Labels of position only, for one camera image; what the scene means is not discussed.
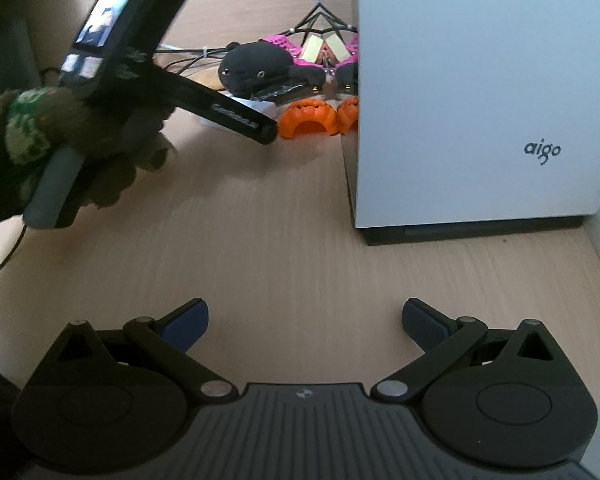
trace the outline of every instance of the triangular cutout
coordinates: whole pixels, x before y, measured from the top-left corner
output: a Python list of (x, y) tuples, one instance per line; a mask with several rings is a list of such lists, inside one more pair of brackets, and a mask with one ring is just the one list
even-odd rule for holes
[(73, 361), (74, 359), (85, 359), (92, 357), (93, 352), (85, 341), (84, 337), (79, 334), (73, 334), (58, 357), (58, 361)]
[(518, 356), (528, 359), (540, 359), (542, 361), (554, 360), (551, 352), (549, 352), (542, 338), (536, 332), (532, 332), (526, 336), (525, 342), (522, 343), (518, 351)]

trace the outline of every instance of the black plush toy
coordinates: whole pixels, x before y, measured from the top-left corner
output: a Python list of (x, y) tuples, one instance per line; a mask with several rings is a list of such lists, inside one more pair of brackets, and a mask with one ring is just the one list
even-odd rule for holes
[(249, 99), (260, 90), (293, 81), (324, 85), (323, 69), (295, 65), (288, 51), (269, 41), (230, 43), (227, 49), (218, 75), (224, 87), (236, 97)]

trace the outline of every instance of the aigo logo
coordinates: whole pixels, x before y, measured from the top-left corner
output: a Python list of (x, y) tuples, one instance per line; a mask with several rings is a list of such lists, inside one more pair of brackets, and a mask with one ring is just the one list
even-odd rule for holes
[(560, 146), (554, 146), (552, 144), (545, 144), (543, 146), (543, 142), (544, 139), (540, 139), (540, 142), (530, 142), (525, 146), (525, 153), (528, 155), (537, 155), (538, 160), (542, 160), (540, 166), (544, 166), (546, 164), (546, 162), (549, 160), (549, 155), (557, 156), (560, 155), (560, 152), (562, 151)]

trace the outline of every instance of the orange pumpkin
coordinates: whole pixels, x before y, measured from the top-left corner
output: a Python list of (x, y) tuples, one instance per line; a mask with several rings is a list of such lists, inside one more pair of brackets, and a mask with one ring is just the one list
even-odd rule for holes
[(320, 99), (303, 99), (292, 103), (278, 121), (278, 134), (283, 139), (318, 132), (337, 135), (339, 131), (336, 110)]
[(338, 106), (340, 132), (346, 134), (358, 129), (358, 97), (350, 97)]

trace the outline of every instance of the power cord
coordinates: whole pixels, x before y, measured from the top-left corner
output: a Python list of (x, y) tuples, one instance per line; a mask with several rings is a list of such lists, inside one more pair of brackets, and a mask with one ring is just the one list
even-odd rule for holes
[(9, 252), (9, 254), (7, 254), (5, 256), (5, 258), (4, 258), (4, 260), (0, 263), (0, 271), (4, 268), (4, 266), (7, 263), (9, 263), (9, 260), (11, 260), (11, 257), (13, 256), (13, 253), (15, 253), (15, 251), (18, 249), (18, 246), (20, 245), (20, 242), (24, 238), (24, 233), (26, 232), (26, 230), (27, 230), (27, 226), (26, 225), (22, 226), (22, 231), (20, 232), (20, 236), (16, 240), (16, 243), (11, 248), (11, 251)]

